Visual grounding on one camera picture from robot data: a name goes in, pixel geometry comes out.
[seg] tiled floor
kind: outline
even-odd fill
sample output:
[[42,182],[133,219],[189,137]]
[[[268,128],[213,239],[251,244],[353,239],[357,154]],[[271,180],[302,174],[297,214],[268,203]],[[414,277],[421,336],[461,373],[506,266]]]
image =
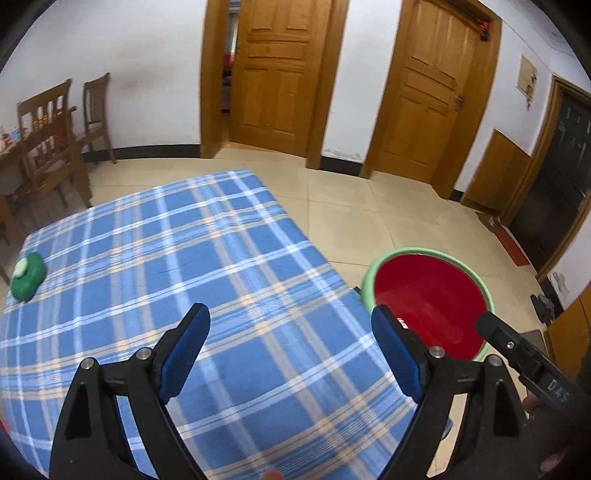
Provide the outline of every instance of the tiled floor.
[[[98,205],[201,174],[250,168],[350,286],[358,285],[370,262],[390,249],[434,248],[472,267],[491,291],[497,314],[516,330],[541,328],[529,300],[531,293],[540,292],[534,270],[516,267],[473,211],[442,200],[427,184],[383,173],[365,180],[304,165],[303,158],[238,148],[224,148],[212,160],[149,158],[89,165],[92,202]],[[74,192],[69,197],[73,209],[82,207]],[[14,255],[6,260],[9,271]],[[525,395],[521,384],[518,389]],[[454,429],[440,444],[431,473],[447,464],[463,401],[458,398],[452,407]]]

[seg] black baseboard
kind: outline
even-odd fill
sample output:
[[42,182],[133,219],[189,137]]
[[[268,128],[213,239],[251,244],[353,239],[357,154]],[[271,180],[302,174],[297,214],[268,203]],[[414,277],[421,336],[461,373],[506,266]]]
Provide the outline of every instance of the black baseboard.
[[331,171],[333,173],[342,173],[343,175],[351,175],[359,177],[362,163],[355,161],[343,160],[342,158],[320,157],[320,169],[324,171]]
[[460,192],[460,190],[454,190],[452,192],[452,196],[450,196],[449,199],[454,202],[459,202],[462,199],[462,195],[464,195],[464,192]]
[[554,304],[554,317],[558,318],[558,316],[564,312],[564,309],[562,308],[562,304],[558,299],[558,295],[554,289],[554,286],[552,285],[552,282],[548,277],[546,277],[541,282],[539,282],[539,284],[540,287],[542,287],[542,292],[544,292],[544,295],[546,295]]
[[[114,148],[117,160],[127,158],[201,158],[201,145],[143,145],[142,147]],[[82,154],[86,163],[110,161],[106,150]]]

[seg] red object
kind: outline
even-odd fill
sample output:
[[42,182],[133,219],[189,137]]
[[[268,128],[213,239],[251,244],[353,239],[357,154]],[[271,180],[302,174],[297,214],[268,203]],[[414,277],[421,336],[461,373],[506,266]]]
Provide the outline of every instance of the red object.
[[507,254],[511,257],[515,265],[517,265],[518,267],[523,267],[525,265],[530,264],[530,261],[527,260],[527,257],[521,251],[519,245],[517,245],[515,240],[513,240],[513,237],[509,235],[509,232],[505,230],[504,226],[499,225],[495,227],[495,229],[492,232],[498,238],[499,242],[501,242],[501,245],[503,246]]
[[234,65],[234,54],[230,51],[225,51],[223,54],[223,66],[230,68]]
[[387,305],[427,347],[441,346],[464,360],[472,360],[482,347],[475,322],[488,309],[485,297],[451,263],[420,254],[386,260],[376,274],[374,296],[376,305]]

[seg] door panel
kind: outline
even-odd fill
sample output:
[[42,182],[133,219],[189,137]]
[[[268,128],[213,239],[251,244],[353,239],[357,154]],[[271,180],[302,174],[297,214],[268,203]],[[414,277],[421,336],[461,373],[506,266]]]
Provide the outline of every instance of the door panel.
[[573,226],[591,186],[591,109],[563,95],[548,152],[509,230],[539,271]]
[[306,156],[330,0],[245,0],[230,140]]
[[581,302],[577,299],[548,328],[556,366],[575,379],[581,360],[589,348],[589,324]]
[[405,71],[376,170],[429,182],[453,124],[478,42],[473,28],[427,1],[415,9]]

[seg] blue plaid bedsheet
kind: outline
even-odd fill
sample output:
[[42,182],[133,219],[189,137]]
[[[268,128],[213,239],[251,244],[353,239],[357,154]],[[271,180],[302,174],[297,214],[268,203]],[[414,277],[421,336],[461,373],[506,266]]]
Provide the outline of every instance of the blue plaid bedsheet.
[[[376,478],[415,405],[404,396],[358,295],[249,170],[128,195],[30,235],[48,276],[0,325],[10,435],[47,474],[79,362],[127,359],[194,302],[212,326],[168,410],[209,478]],[[139,468],[155,475],[126,399]]]

